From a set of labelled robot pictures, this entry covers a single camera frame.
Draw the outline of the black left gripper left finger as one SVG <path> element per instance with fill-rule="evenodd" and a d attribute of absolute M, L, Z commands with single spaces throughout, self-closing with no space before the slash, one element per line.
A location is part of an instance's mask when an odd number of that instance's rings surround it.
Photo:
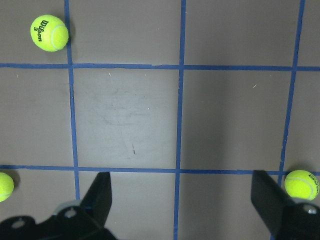
<path fill-rule="evenodd" d="M 100 227 L 104 227 L 111 209 L 111 175 L 99 172 L 79 205 Z"/>

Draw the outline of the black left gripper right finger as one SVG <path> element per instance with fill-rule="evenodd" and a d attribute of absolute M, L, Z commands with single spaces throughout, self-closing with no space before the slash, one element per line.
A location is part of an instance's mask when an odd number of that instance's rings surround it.
<path fill-rule="evenodd" d="M 264 170 L 254 170 L 251 180 L 251 203 L 273 237 L 290 237 L 290 217 L 296 203 Z"/>

